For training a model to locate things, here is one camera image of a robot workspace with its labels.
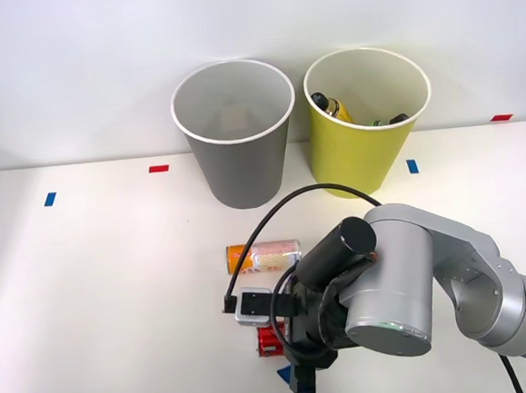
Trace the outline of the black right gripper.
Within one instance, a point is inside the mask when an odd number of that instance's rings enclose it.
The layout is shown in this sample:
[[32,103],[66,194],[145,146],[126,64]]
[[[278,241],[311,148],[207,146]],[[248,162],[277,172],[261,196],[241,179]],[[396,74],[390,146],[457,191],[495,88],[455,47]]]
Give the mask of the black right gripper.
[[298,314],[285,320],[290,328],[284,335],[292,346],[292,351],[286,350],[292,365],[278,369],[277,374],[292,393],[316,393],[316,369],[329,368],[339,349],[350,346],[344,331],[347,310],[333,288],[321,293],[301,286],[291,294],[298,300]]

